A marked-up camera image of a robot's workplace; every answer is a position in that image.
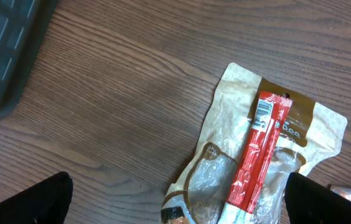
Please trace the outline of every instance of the wooden table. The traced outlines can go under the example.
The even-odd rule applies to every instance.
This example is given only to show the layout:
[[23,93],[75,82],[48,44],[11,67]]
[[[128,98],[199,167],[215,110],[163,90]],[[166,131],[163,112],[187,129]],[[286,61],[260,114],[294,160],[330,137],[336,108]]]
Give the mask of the wooden table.
[[0,201],[65,170],[67,223],[157,223],[230,62],[348,118],[309,177],[351,187],[351,1],[61,0],[0,120]]

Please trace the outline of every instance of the white barcode label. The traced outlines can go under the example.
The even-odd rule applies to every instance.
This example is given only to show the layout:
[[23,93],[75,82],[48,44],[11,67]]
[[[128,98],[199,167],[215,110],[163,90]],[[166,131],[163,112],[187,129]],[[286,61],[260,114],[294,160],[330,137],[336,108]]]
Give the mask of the white barcode label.
[[259,131],[267,131],[268,123],[271,119],[271,113],[273,112],[273,103],[265,100],[258,100],[255,122],[253,123],[253,129]]

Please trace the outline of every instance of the red stick packet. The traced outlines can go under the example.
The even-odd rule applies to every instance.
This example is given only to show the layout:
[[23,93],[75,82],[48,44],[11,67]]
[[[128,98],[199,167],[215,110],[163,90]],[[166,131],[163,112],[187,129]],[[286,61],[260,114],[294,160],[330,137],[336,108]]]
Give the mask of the red stick packet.
[[[246,219],[246,215],[253,213],[276,141],[292,102],[290,99],[266,91],[260,93],[255,120],[218,223],[233,223],[235,219]],[[248,214],[241,217],[239,210]]]

